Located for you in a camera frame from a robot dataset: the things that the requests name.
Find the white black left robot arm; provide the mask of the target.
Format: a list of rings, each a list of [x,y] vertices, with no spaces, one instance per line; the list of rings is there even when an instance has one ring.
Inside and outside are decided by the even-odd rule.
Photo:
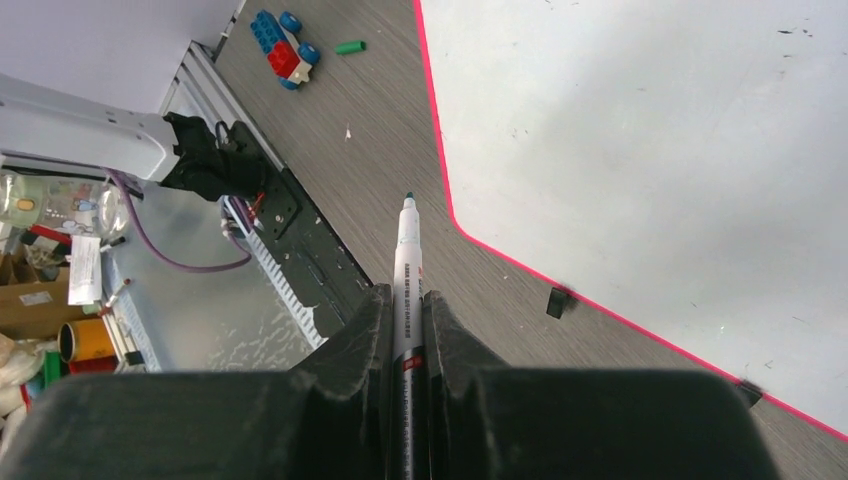
[[[252,198],[271,169],[218,144],[204,119],[121,110],[1,77],[1,170],[103,179],[110,171],[208,201]]]

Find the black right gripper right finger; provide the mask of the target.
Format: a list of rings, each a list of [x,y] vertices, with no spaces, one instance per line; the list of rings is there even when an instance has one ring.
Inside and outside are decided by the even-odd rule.
[[[698,370],[515,367],[423,300],[437,479],[775,479],[738,389]]]

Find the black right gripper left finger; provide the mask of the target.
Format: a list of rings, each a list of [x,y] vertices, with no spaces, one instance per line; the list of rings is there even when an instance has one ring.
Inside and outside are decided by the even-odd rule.
[[[382,479],[392,293],[282,371],[81,374],[39,397],[5,479]]]

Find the green whiteboard marker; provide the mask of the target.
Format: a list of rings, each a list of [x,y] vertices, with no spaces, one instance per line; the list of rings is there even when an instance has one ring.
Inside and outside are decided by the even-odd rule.
[[[428,372],[422,327],[420,216],[406,194],[398,218],[393,270],[390,479],[429,479]]]

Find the green marker cap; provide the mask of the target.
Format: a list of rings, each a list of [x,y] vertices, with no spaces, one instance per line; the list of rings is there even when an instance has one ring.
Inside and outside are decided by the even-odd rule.
[[[337,55],[351,55],[364,52],[367,49],[367,44],[363,40],[353,40],[340,43],[334,47]]]

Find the pink framed whiteboard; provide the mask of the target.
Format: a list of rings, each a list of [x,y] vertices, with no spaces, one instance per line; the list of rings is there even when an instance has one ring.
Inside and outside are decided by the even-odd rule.
[[[847,435],[847,5],[418,1],[451,218]]]

